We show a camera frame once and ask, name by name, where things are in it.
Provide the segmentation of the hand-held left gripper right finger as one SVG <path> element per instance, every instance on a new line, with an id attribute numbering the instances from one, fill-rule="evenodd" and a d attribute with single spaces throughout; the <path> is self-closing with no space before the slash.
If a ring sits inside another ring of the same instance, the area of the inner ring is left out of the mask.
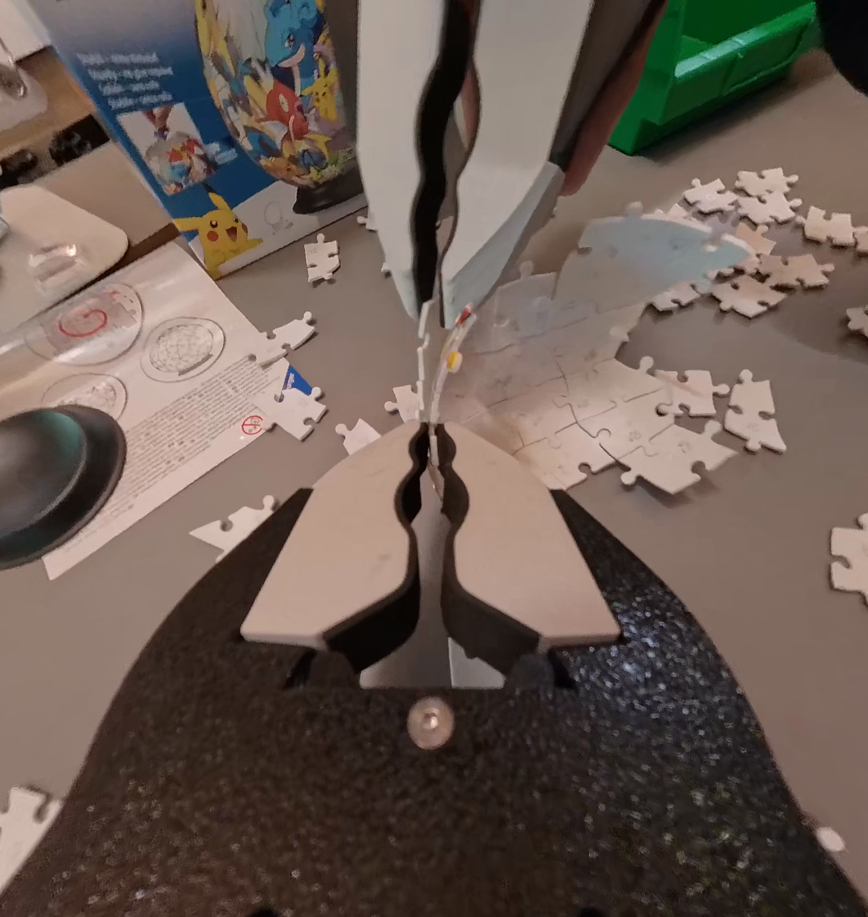
<path id="1" fill-rule="evenodd" d="M 464 654 L 509 675 L 529 656 L 617 641 L 562 512 L 573 501 L 457 423 L 438 425 L 435 442 L 449 523 L 440 610 Z"/>

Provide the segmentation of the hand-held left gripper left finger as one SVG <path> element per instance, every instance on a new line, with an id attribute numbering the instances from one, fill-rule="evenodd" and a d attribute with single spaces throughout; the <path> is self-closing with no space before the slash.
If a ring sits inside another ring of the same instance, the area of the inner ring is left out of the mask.
<path id="1" fill-rule="evenodd" d="M 339 654 L 356 672 L 402 647 L 419 619 L 425 469 L 426 425 L 405 423 L 306 490 L 242 638 Z"/>

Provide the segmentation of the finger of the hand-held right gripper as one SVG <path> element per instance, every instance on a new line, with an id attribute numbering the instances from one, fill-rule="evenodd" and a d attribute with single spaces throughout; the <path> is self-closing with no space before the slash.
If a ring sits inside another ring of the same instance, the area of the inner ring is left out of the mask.
<path id="1" fill-rule="evenodd" d="M 478 122 L 440 265 L 443 326 L 483 304 L 561 187 L 550 151 L 594 2 L 481 2 Z"/>
<path id="2" fill-rule="evenodd" d="M 445 145 L 471 44 L 463 2 L 359 2 L 360 177 L 384 262 L 414 319 L 438 284 Z"/>

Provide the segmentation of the partly built puzzle ball shell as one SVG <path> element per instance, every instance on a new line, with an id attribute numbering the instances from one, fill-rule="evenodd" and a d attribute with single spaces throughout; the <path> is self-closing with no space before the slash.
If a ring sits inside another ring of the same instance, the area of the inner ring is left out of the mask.
<path id="1" fill-rule="evenodd" d="M 669 211 L 588 223 L 560 269 L 531 262 L 498 286 L 449 339 L 449 369 L 430 384 L 432 409 L 509 453 L 552 489 L 608 468 L 623 486 L 669 495 L 738 453 L 719 442 L 707 371 L 665 371 L 618 359 L 646 311 L 674 312 L 753 253 L 738 230 Z"/>

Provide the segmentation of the single white puzzle piece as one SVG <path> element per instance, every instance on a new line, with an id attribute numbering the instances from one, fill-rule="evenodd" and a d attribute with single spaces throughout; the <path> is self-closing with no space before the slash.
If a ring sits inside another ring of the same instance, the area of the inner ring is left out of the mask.
<path id="1" fill-rule="evenodd" d="M 417 390 L 423 399 L 439 364 L 439 340 L 440 300 L 434 297 L 422 304 L 417 323 Z"/>

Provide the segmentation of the blue cartoon puzzle box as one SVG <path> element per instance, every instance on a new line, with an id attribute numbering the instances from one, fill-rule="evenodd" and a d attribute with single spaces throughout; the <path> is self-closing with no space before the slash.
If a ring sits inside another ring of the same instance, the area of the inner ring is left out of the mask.
<path id="1" fill-rule="evenodd" d="M 356 2 L 30 2 L 212 279 L 366 206 Z"/>

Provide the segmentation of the scattered white puzzle pieces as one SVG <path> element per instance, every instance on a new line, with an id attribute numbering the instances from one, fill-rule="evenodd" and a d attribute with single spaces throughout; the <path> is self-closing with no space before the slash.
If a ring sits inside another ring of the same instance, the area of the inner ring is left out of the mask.
<path id="1" fill-rule="evenodd" d="M 218 551 L 188 534 L 265 494 L 286 498 L 345 456 L 332 427 L 363 416 L 381 432 L 398 423 L 383 401 L 409 381 L 408 321 L 379 273 L 375 237 L 353 218 L 329 232 L 343 268 L 310 289 L 302 254 L 278 252 L 220 282 L 260 331 L 310 311 L 318 332 L 291 361 L 327 386 L 330 416 L 298 445 L 283 433 L 245 447 L 170 501 L 79 560 L 57 579 L 43 563 L 0 572 L 0 808 L 23 786 L 61 798 L 71 789 L 120 679 L 156 625 L 211 567 Z M 807 251 L 835 264 L 821 288 L 747 318 L 706 296 L 667 315 L 646 311 L 618 358 L 651 356 L 661 372 L 711 373 L 747 386 L 714 396 L 718 418 L 774 426 L 784 453 L 757 453 L 718 436 L 741 457 L 681 497 L 608 468 L 572 495 L 664 575 L 749 689 L 794 792 L 846 840 L 845 870 L 868 897 L 868 606 L 830 585 L 829 531 L 868 512 L 868 340 L 847 328 L 868 304 L 868 256 L 772 229 L 772 258 Z"/>

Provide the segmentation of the black round ball stand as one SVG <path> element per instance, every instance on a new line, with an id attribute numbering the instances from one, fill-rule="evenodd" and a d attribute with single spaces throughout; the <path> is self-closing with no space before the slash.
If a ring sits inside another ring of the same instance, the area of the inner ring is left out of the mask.
<path id="1" fill-rule="evenodd" d="M 93 521 L 127 451 L 118 421 L 84 405 L 0 420 L 0 570 L 48 555 Z"/>

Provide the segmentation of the person's right hand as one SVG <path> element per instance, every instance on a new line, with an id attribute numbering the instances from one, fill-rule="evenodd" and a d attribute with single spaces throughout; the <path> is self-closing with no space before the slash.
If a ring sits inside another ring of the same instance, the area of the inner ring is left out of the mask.
<path id="1" fill-rule="evenodd" d="M 560 197 L 572 196 L 583 186 L 607 146 L 640 84 L 647 54 L 667 5 L 667 1 L 649 2 L 619 60 L 584 116 L 564 171 Z"/>

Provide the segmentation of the green plastic bin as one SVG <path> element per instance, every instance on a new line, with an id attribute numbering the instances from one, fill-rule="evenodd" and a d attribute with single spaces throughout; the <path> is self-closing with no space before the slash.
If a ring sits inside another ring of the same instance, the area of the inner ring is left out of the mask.
<path id="1" fill-rule="evenodd" d="M 779 81 L 820 45 L 814 2 L 669 1 L 609 145 L 638 154 Z"/>

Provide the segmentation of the white instruction sheet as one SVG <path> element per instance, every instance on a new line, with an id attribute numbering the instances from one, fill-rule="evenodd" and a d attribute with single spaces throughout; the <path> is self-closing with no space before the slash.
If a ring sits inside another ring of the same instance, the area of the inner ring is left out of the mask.
<path id="1" fill-rule="evenodd" d="M 156 315 L 172 309 L 175 315 L 214 319 L 226 334 L 226 345 L 210 370 L 188 382 L 161 386 L 163 401 L 146 411 L 130 408 L 117 420 L 128 447 L 122 477 L 99 515 L 42 561 L 50 580 L 59 579 L 263 431 L 279 427 L 275 416 L 263 411 L 270 400 L 279 402 L 289 389 L 303 399 L 322 396 L 288 357 L 316 334 L 309 311 L 295 313 L 294 319 L 272 331 L 258 330 L 198 261 L 175 243 L 155 249 L 62 304 L 108 283 L 135 288 Z M 1 334 L 0 343 L 20 334 L 31 319 Z"/>

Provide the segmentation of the person's dark clothing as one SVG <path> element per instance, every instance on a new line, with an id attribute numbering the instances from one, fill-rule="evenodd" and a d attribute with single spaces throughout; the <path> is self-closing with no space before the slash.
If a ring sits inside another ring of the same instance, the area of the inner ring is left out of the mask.
<path id="1" fill-rule="evenodd" d="M 832 63 L 868 98 L 868 1 L 816 1 L 823 43 Z"/>

